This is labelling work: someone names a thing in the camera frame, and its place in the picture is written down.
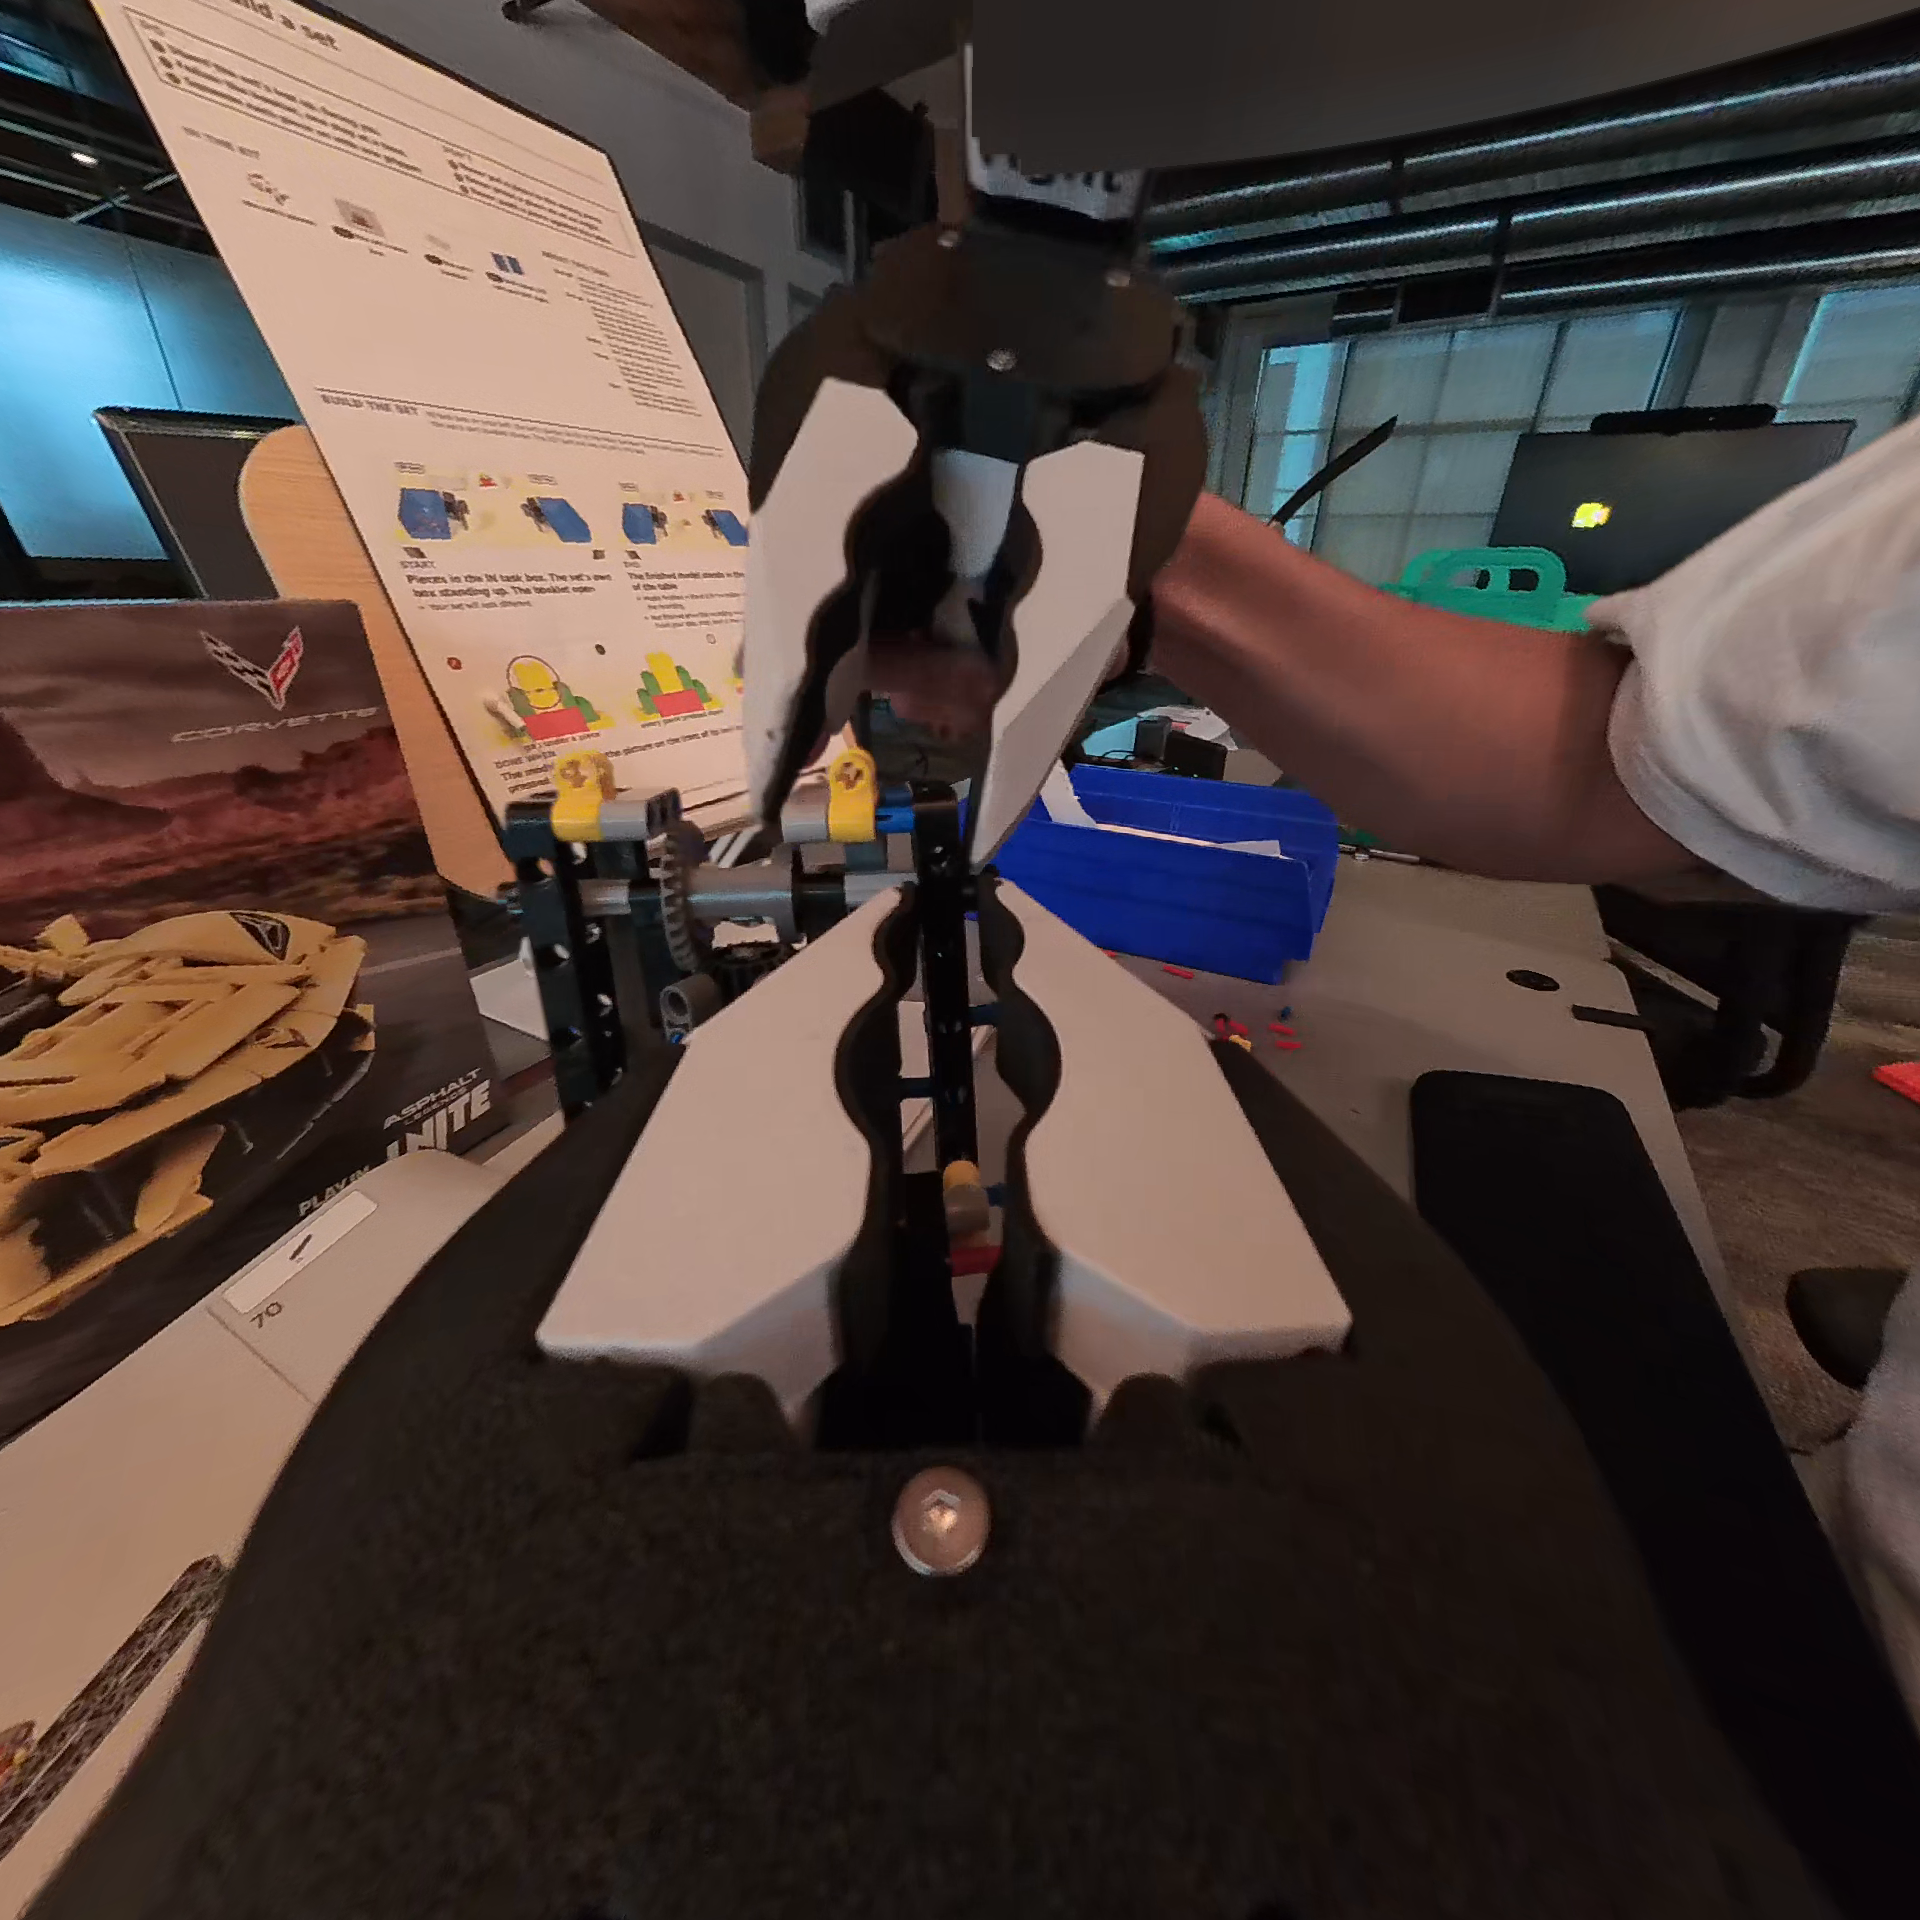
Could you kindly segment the open instruction booklet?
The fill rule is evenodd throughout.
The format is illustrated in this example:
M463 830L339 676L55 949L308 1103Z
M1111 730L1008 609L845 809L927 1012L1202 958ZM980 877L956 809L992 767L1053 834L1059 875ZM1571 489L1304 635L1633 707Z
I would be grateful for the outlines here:
M364 1175L5 1446L5 1916L154 1738L347 1358L505 1182L425 1150Z

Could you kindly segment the wooden instruction sign board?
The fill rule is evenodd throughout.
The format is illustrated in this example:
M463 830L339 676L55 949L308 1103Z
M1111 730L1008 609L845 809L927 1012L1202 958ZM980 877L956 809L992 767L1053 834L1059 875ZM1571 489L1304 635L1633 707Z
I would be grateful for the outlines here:
M611 161L308 5L96 5L492 825L748 798L748 482Z

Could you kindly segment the black mat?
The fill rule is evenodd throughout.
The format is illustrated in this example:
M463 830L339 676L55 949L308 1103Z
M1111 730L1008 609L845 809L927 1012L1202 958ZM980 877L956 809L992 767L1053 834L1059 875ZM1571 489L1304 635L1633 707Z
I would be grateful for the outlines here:
M1819 1697L1887 1681L1625 1103L1545 1079L1425 1071L1409 1133L1415 1207L1564 1401L1696 1678Z

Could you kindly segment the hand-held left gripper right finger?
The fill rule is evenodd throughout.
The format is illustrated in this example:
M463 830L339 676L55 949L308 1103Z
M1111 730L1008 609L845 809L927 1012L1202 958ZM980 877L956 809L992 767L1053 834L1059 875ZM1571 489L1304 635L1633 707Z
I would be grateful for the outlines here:
M1016 1102L980 1326L1071 1377L1338 1350L1353 1315L1231 1083L1244 1054L1008 881L976 926Z

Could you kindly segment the teal bag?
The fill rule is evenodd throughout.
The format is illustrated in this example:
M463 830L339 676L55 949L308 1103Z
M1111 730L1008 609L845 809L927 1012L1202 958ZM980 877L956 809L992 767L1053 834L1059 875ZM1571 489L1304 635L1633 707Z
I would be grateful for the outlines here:
M1417 609L1539 633L1585 633L1599 601L1592 591L1572 591L1562 557L1531 545L1429 549L1384 591Z

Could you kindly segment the blue plastic bin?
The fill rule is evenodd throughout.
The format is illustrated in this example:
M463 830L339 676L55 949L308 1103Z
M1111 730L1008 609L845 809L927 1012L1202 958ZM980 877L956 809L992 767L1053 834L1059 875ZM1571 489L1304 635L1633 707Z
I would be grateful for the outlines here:
M1287 858L1060 827L1036 802L996 850L1001 881L1097 949L1272 982L1312 955L1338 881L1338 818L1321 799L1095 761L1067 772L1097 823L1221 843L1273 838Z

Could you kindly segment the person's right hand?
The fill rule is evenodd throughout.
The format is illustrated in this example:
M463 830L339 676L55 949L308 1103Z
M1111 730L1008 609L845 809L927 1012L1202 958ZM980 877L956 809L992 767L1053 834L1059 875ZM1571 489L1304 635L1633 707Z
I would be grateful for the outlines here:
M1001 674L979 643L935 633L879 635L869 639L866 663L871 698L900 725L939 740L992 730Z

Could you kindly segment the partly built lego car chassis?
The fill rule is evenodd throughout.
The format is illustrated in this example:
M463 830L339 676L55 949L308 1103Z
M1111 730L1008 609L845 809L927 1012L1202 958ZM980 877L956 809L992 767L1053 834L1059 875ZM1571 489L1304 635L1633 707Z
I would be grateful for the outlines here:
M620 789L601 751L555 761L554 791L509 805L501 894L533 955L564 1115L627 1070L641 1023L668 1047L815 953L864 906L905 910L903 1002L919 1042L900 1042L884 1089L900 1119L924 1119L941 1183L941 1226L905 1230L956 1281L1001 1257L1004 1188L979 1163L976 1044L996 1007L972 982L969 786L896 780L858 721L826 771L789 795L765 860L723 866L676 789Z

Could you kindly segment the black monitor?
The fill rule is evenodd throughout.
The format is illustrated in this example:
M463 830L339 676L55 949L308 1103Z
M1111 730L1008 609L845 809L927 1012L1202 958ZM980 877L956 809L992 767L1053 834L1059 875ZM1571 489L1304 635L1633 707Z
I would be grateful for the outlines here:
M1578 595L1644 588L1769 501L1831 469L1851 418L1779 420L1767 404L1599 417L1519 438L1493 547L1560 557Z

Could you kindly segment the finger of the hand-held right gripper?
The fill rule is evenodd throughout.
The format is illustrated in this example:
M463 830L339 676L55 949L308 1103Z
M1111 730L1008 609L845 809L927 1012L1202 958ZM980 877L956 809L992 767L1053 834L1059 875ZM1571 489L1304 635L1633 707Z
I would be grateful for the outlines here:
M1019 476L1008 534L1016 588L1001 626L1010 674L972 782L975 868L1023 823L1131 622L1127 570L1143 469L1136 450L1079 442Z
M826 614L855 578L855 521L908 471L917 444L884 388L831 375L753 511L741 738L764 823L778 820L826 731L828 684L849 650L826 635Z

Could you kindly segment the scattered lego pins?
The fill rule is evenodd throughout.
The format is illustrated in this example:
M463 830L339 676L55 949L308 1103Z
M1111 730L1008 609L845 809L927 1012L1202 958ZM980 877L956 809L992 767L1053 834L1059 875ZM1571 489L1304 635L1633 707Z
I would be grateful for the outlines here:
M1297 990L1287 981L1252 981L1111 946L1105 953L1188 1015L1210 1039L1255 1054L1293 1054L1305 1047L1293 1010Z

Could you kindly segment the lego set box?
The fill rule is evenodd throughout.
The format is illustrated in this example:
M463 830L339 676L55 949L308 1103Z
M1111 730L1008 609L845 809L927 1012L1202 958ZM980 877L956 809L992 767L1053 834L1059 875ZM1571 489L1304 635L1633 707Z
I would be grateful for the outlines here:
M505 1119L360 609L5 603L5 1439Z

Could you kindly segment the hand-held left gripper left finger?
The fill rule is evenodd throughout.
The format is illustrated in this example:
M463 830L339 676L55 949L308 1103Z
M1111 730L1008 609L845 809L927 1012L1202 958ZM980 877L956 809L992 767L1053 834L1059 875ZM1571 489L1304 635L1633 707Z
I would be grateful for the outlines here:
M572 1361L684 1374L828 1374L832 1275L855 1247L874 1151L835 1083L852 1020L896 990L883 886L679 1047L537 1339Z

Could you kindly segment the white paper bag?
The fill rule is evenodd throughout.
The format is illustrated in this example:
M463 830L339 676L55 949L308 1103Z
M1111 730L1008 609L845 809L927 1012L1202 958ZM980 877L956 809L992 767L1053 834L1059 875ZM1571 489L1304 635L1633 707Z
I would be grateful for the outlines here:
M1244 841L1211 841L1201 836L1188 836L1179 831L1161 831L1161 830L1146 830L1131 825L1116 825L1116 823L1097 823L1093 813L1085 811L1083 802L1076 798L1073 786L1073 777L1060 761L1057 761L1048 780L1039 793L1041 811L1048 815L1051 825L1089 830L1089 831L1105 831L1105 834L1127 834L1143 841L1155 841L1163 846L1177 847L1201 847L1205 852L1237 852L1248 858L1287 858L1277 838L1244 838Z

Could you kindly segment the person's right forearm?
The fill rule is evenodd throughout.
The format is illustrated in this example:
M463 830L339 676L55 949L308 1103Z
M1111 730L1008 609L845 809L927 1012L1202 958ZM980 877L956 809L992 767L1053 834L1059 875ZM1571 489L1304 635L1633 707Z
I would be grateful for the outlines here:
M1213 494L1152 605L1155 667L1392 850L1489 881L1706 873L1620 782L1607 638L1417 609Z

